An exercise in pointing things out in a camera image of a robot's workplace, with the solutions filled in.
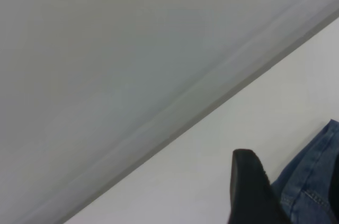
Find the wall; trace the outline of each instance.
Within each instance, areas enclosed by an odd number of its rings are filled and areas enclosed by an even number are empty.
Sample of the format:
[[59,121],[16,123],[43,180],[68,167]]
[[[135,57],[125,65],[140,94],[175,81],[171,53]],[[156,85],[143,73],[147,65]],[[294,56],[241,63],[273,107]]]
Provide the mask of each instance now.
[[67,219],[339,8],[338,0],[0,4],[1,224]]
[[226,223],[235,148],[253,149],[274,180],[339,120],[338,35],[336,20],[66,224]]

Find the blue jeans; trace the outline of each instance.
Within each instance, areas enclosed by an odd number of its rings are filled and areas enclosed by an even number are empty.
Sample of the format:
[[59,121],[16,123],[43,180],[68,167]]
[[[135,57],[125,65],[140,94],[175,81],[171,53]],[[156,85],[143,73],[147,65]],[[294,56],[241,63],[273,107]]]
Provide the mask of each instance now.
[[292,223],[338,223],[328,202],[338,154],[339,123],[331,120],[272,184]]

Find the ceiling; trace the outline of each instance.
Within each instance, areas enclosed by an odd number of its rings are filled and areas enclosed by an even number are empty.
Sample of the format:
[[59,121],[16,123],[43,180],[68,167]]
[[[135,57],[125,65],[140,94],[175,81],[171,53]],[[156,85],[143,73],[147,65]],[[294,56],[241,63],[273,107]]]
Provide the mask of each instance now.
[[0,3],[3,224],[67,219],[339,8],[338,0]]

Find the denim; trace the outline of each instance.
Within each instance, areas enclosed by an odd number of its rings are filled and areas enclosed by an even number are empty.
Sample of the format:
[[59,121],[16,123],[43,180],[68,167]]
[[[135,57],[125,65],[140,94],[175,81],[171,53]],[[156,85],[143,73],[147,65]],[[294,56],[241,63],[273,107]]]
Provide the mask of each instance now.
[[292,223],[338,223],[328,202],[338,154],[339,123],[331,120],[272,184]]

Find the black object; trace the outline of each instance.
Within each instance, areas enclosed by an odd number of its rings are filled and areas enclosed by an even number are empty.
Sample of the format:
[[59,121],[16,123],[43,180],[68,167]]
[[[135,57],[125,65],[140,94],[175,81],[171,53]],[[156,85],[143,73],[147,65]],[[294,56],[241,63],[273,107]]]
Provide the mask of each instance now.
[[229,224],[291,224],[252,150],[233,151]]
[[336,157],[331,184],[328,191],[328,201],[336,221],[339,221],[339,155]]

